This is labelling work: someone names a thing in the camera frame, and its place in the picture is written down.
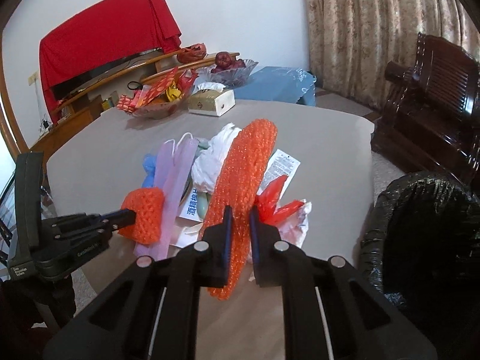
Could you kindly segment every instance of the red cover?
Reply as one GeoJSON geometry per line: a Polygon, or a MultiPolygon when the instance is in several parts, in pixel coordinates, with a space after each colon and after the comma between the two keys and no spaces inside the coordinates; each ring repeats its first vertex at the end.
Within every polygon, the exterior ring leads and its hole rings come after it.
{"type": "Polygon", "coordinates": [[[180,30],[165,0],[103,0],[52,30],[40,41],[46,107],[55,123],[51,87],[122,57],[161,47],[178,50],[180,30]]]}

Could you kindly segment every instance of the blue cloth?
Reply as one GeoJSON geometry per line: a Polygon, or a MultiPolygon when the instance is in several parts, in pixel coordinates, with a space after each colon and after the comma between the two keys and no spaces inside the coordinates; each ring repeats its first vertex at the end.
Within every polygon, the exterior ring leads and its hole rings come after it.
{"type": "Polygon", "coordinates": [[[267,66],[235,88],[235,99],[299,103],[315,107],[315,76],[304,69],[267,66]]]}

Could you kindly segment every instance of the orange mesh sleeve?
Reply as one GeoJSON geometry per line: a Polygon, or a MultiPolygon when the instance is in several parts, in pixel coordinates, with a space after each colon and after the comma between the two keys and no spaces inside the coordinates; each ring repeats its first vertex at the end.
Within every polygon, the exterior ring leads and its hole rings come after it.
{"type": "Polygon", "coordinates": [[[233,210],[233,234],[229,282],[223,288],[209,288],[218,299],[228,299],[235,288],[250,249],[249,213],[263,179],[277,137],[277,128],[266,119],[257,119],[233,140],[217,179],[203,221],[202,231],[223,220],[226,205],[233,210]]]}

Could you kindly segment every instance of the dark wooden armchair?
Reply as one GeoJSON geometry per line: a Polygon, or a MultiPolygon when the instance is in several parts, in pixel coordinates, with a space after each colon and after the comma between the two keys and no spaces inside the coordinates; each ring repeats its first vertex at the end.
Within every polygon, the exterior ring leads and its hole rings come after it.
{"type": "Polygon", "coordinates": [[[452,174],[480,189],[479,64],[443,38],[418,34],[415,66],[390,62],[393,83],[372,148],[403,170],[452,174]]]}

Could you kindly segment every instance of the white wall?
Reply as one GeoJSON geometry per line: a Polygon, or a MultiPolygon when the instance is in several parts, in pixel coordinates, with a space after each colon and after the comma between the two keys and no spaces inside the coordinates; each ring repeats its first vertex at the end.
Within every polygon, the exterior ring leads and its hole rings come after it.
{"type": "MultiPolygon", "coordinates": [[[[98,1],[101,0],[23,0],[4,30],[7,89],[29,146],[39,137],[35,88],[27,82],[38,70],[39,41],[63,21],[98,1]]],[[[238,51],[261,65],[308,67],[304,0],[166,2],[182,31],[184,46],[204,42],[210,53],[238,51]]]]}

